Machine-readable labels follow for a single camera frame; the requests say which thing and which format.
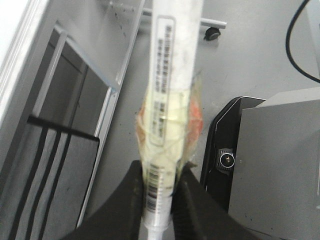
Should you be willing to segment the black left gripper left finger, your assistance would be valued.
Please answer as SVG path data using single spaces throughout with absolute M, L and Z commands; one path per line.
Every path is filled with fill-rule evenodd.
M 143 212 L 142 166 L 134 160 L 106 202 L 64 240 L 137 240 Z

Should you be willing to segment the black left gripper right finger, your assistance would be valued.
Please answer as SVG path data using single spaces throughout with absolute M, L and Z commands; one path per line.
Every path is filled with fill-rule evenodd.
M 184 167 L 172 199 L 176 240 L 257 240 L 205 191 L 190 168 Z

